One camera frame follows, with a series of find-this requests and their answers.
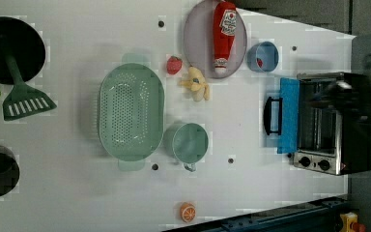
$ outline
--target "mug handle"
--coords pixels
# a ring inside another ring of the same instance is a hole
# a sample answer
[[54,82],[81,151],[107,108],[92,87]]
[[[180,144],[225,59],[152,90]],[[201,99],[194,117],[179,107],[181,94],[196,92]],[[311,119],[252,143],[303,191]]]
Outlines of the mug handle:
[[195,172],[197,170],[197,168],[195,168],[195,163],[192,164],[185,163],[185,169],[190,172]]

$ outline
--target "green mug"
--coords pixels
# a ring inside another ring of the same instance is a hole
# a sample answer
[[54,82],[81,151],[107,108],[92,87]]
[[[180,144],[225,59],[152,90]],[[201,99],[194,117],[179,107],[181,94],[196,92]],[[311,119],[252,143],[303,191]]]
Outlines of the green mug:
[[195,163],[202,159],[209,147],[209,137],[198,124],[180,123],[171,126],[164,135],[167,152],[182,162],[185,169],[193,172]]

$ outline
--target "toaster oven knob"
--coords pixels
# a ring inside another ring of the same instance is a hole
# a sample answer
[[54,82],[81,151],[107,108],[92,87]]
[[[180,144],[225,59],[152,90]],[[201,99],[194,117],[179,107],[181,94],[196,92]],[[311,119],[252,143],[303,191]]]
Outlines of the toaster oven knob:
[[311,159],[308,157],[302,157],[302,159],[300,159],[300,164],[302,164],[304,167],[307,167],[309,164],[311,164]]
[[330,164],[327,160],[321,160],[320,162],[318,162],[318,165],[324,171],[328,171],[330,169]]

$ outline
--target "ketchup bottle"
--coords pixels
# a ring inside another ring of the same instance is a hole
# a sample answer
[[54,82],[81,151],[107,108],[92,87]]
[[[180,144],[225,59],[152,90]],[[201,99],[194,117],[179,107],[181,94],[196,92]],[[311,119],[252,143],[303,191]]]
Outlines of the ketchup bottle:
[[229,2],[220,2],[214,11],[214,68],[218,74],[226,73],[228,58],[236,32],[236,6]]

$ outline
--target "white table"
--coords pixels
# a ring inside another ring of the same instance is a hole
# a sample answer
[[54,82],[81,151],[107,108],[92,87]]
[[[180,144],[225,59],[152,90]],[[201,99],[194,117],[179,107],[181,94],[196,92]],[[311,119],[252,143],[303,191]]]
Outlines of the white table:
[[[0,0],[0,15],[21,15],[43,31],[50,57],[30,84],[58,103],[48,113],[4,122],[1,105],[11,88],[0,86],[0,144],[14,151],[21,170],[16,189],[0,198],[0,232],[158,231],[186,225],[178,216],[184,201],[195,204],[193,223],[201,223],[347,193],[347,177],[296,169],[265,147],[261,118],[265,93],[279,77],[349,71],[353,37],[239,10],[248,48],[272,41],[280,64],[256,73],[243,63],[229,78],[210,80],[212,100],[196,103],[178,77],[166,77],[164,65],[169,55],[183,54],[183,23],[197,2]],[[102,148],[97,95],[128,52],[144,54],[163,82],[166,127],[183,120],[210,132],[196,172],[162,145],[144,169],[122,172]]]

